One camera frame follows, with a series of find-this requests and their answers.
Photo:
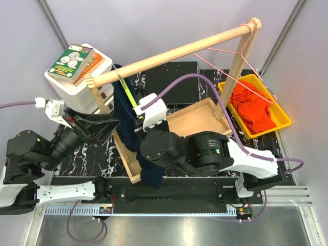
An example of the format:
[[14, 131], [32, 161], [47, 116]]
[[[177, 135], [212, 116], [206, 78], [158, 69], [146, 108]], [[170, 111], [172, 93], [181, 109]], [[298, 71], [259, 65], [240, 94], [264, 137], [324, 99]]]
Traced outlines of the lime green hanger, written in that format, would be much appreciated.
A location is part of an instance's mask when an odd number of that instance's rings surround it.
[[137, 115], [134, 108], [138, 106], [136, 89], [129, 78], [120, 79], [113, 84], [114, 87], [114, 115], [115, 118], [130, 117], [133, 120], [144, 119], [143, 115]]

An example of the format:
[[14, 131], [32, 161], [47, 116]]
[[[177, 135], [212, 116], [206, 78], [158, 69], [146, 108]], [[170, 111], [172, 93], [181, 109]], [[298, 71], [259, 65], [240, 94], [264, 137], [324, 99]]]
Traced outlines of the navy blue shorts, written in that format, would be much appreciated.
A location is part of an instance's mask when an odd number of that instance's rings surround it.
[[136, 153], [136, 160], [141, 167], [141, 181], [149, 186], [160, 188], [164, 168], [144, 158], [140, 152], [141, 138], [134, 132], [137, 121], [133, 106], [119, 81], [112, 83], [114, 89], [114, 118], [120, 121], [117, 133], [128, 150]]

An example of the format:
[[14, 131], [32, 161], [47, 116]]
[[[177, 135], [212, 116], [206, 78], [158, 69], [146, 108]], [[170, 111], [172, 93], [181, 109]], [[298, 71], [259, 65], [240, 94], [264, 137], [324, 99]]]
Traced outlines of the orange shorts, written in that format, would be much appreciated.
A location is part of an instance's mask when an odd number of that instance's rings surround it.
[[264, 94], [247, 81], [240, 80], [230, 97], [229, 103], [251, 134], [258, 134], [276, 127], [271, 119], [270, 99], [264, 100]]

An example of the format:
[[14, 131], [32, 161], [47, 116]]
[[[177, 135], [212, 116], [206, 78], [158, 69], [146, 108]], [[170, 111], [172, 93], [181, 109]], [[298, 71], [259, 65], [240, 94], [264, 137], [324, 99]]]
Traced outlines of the pink wire hanger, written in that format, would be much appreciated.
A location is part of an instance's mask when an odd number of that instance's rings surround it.
[[[262, 82], [262, 86], [265, 89], [268, 89], [267, 86], [264, 85], [264, 80], [263, 78], [259, 75], [259, 73], [253, 68], [253, 66], [247, 61], [247, 59], [244, 56], [244, 50], [248, 47], [248, 44], [250, 43], [251, 38], [254, 36], [254, 31], [251, 28], [250, 24], [240, 24], [240, 26], [246, 26], [250, 32], [251, 32], [251, 36], [247, 39], [247, 41], [245, 42], [244, 45], [242, 45], [242, 47], [236, 51], [228, 51], [228, 50], [222, 50], [222, 49], [215, 49], [215, 48], [207, 48], [209, 50], [214, 50], [214, 51], [219, 51], [219, 52], [225, 52], [225, 53], [230, 53], [230, 54], [237, 54], [239, 55], [242, 60], [248, 65], [249, 68], [251, 68], [251, 70], [255, 73], [255, 75], [257, 76], [257, 78]], [[233, 78], [232, 76], [226, 74], [225, 72], [223, 72], [222, 70], [220, 70], [218, 67], [214, 66], [213, 64], [211, 64], [209, 61], [207, 61], [206, 59], [202, 58], [200, 55], [198, 55], [197, 53], [193, 53], [195, 56], [197, 56], [198, 58], [200, 58], [202, 61], [206, 62], [208, 65], [212, 66], [213, 68], [215, 68], [216, 70], [220, 71], [221, 73], [223, 73], [224, 75], [226, 75], [228, 78], [231, 78], [232, 80], [234, 80], [235, 82], [237, 82], [238, 84], [242, 85], [244, 88], [246, 88], [247, 90], [253, 92], [255, 95], [257, 95], [258, 97], [260, 97], [261, 99], [265, 100], [266, 102], [270, 103], [270, 104], [274, 104], [277, 101], [277, 97], [275, 94], [273, 94], [273, 98], [274, 100], [268, 100], [265, 97], [261, 96], [260, 94], [258, 94], [257, 92], [251, 90], [250, 88], [246, 87], [244, 84], [242, 84], [240, 81], [238, 81], [237, 79]]]

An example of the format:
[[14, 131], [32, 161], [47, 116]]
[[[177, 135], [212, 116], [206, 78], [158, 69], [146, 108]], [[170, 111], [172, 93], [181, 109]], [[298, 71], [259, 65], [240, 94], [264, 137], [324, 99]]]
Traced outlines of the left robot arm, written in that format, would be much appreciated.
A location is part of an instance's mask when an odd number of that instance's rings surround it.
[[88, 144], [102, 146], [119, 126], [111, 114], [84, 114], [66, 108], [63, 120], [47, 140], [32, 130], [18, 133], [7, 142], [6, 163], [1, 174], [1, 215], [20, 215], [56, 202], [80, 200], [105, 203], [111, 191], [103, 177], [63, 186], [37, 185], [43, 171], [55, 171], [74, 151]]

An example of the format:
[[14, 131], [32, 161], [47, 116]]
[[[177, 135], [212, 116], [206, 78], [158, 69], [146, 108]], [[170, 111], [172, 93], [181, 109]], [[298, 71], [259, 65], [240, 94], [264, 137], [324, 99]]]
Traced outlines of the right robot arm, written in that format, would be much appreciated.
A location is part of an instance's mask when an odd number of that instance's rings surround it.
[[196, 177], [238, 172], [233, 190], [238, 203], [246, 202], [257, 190], [286, 181], [284, 168], [271, 151], [239, 145], [223, 134], [203, 131], [178, 136], [165, 120], [151, 128], [139, 127], [135, 133], [141, 138], [142, 157], [168, 172]]

